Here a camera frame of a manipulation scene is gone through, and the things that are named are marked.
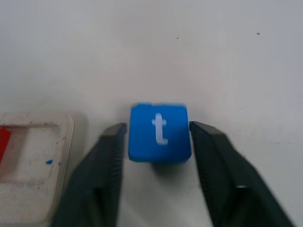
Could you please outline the red o letter block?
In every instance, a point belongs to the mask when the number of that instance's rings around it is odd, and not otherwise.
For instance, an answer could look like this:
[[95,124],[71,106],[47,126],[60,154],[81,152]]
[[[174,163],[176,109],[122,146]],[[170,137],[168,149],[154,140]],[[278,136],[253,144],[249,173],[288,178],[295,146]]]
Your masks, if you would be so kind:
[[8,145],[11,132],[7,129],[0,127],[0,163],[2,162],[6,147]]

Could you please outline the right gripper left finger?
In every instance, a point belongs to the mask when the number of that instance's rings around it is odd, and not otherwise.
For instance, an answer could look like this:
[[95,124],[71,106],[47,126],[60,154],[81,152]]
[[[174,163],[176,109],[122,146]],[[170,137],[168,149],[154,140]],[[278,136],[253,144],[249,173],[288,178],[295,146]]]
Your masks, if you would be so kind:
[[116,227],[127,125],[104,130],[71,174],[51,227]]

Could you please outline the blue t letter block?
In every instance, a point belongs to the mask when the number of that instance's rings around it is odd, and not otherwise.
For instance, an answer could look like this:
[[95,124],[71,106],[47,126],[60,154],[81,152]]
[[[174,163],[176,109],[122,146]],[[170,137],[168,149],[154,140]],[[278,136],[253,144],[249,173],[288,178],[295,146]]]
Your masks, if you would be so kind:
[[191,157],[185,105],[137,104],[131,108],[128,156],[134,162],[184,163]]

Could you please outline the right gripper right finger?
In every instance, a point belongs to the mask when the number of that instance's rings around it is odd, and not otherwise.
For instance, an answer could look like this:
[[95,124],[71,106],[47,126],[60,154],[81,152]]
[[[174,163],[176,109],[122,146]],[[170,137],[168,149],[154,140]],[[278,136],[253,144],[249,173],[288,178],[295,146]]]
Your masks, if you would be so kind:
[[189,124],[214,227],[294,227],[254,166],[213,126]]

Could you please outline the wooden letter tray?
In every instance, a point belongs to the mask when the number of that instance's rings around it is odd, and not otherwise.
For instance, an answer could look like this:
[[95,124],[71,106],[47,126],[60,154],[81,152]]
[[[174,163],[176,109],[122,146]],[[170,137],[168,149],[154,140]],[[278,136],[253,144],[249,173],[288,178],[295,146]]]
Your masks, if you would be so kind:
[[66,113],[2,113],[0,226],[48,222],[59,203],[74,121]]

